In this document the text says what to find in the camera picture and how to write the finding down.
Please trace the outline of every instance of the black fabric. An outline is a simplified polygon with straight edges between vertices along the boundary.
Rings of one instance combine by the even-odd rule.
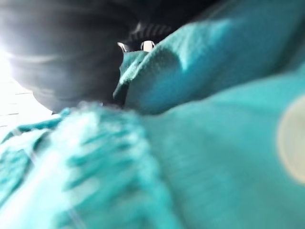
[[[143,33],[149,24],[169,25],[171,30],[157,36],[144,32],[131,40],[160,41],[213,2],[3,0],[0,44],[13,77],[47,108],[58,112],[82,100],[111,104],[122,63],[117,42],[128,40],[136,28]]]

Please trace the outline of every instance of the clothing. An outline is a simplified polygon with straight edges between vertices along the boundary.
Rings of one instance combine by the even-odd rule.
[[[161,39],[216,1],[2,1],[0,45],[13,77],[49,110],[81,101],[113,104],[123,56],[117,42]],[[175,14],[183,5],[192,10]],[[169,30],[162,29],[166,23]]]
[[[303,228],[304,183],[277,135],[305,91],[304,6],[223,2],[152,52],[126,54],[118,91],[129,84],[129,109],[83,104],[44,126],[1,226]],[[291,149],[304,129],[294,134]]]

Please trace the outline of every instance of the teal sweater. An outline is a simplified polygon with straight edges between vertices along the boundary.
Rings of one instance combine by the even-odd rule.
[[[304,13],[224,1],[125,56],[130,111],[86,104],[15,129],[1,228],[304,228]]]

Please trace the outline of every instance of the dark clothing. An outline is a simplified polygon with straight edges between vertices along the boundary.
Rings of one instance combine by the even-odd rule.
[[[5,0],[1,46],[13,77],[45,107],[58,112],[80,101],[112,104],[122,63],[117,42],[159,41],[214,2]]]

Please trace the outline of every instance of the teal cloth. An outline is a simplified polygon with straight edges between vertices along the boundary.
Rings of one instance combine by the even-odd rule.
[[[160,114],[304,61],[303,0],[224,0],[157,44],[130,85],[126,107]]]
[[[52,125],[1,228],[304,228],[305,187],[275,140],[305,92],[304,6],[223,1],[126,55],[136,111],[89,104]]]

